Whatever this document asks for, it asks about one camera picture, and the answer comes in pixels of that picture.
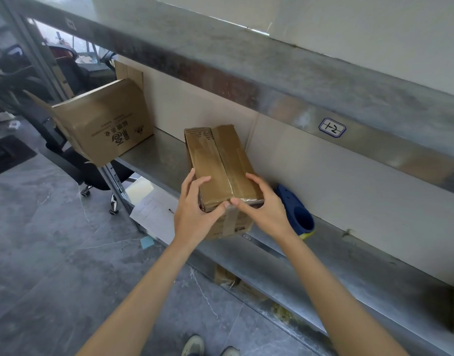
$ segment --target foot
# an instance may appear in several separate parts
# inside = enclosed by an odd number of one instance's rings
[[[198,335],[192,336],[183,348],[181,356],[188,355],[204,356],[204,341]]]
[[[224,350],[222,356],[240,356],[240,353],[236,348],[229,346]]]

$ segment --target metal shelf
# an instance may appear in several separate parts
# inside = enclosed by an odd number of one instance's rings
[[[159,129],[117,161],[176,197],[188,174],[185,144]],[[452,287],[358,240],[344,241],[343,231],[319,218],[316,223],[307,245],[410,352],[454,355]],[[197,250],[325,334],[278,245],[257,227],[245,236],[202,242]]]
[[[454,96],[155,0],[6,0],[26,17],[454,193]],[[347,127],[320,130],[325,119]]]

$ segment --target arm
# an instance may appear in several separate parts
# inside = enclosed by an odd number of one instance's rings
[[[193,177],[194,169],[181,187],[174,215],[174,240],[79,350],[78,356],[140,354],[176,276],[228,205],[224,202],[209,214],[202,212],[198,205],[199,186],[209,181],[210,176],[192,181]]]
[[[259,209],[237,198],[231,202],[278,243],[298,274],[334,347],[341,356],[407,355],[360,305],[289,225],[280,198],[258,176],[247,174],[264,193]]]

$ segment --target small cardboard box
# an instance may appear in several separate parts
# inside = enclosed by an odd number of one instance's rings
[[[143,93],[143,73],[116,63],[118,80],[45,108],[74,150],[102,167],[153,135]]]
[[[210,212],[231,197],[238,197],[253,207],[263,204],[262,191],[245,177],[246,172],[253,173],[254,170],[234,125],[185,129],[184,137],[196,178],[212,176],[199,188],[199,204],[203,211]],[[250,217],[230,205],[212,226],[206,239],[242,234],[252,225]]]

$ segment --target human hand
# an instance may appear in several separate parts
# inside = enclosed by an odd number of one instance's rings
[[[210,176],[203,176],[192,180],[195,174],[194,168],[181,185],[181,196],[174,214],[174,241],[191,247],[193,250],[206,237],[212,225],[218,218],[224,215],[229,204],[224,201],[208,214],[199,208],[199,186],[210,180]]]
[[[295,234],[286,217],[283,202],[271,189],[270,185],[257,175],[249,173],[245,175],[260,186],[265,203],[262,207],[255,209],[236,197],[232,197],[230,202],[240,211],[249,215],[263,232],[268,233],[275,240],[279,240],[292,233]]]

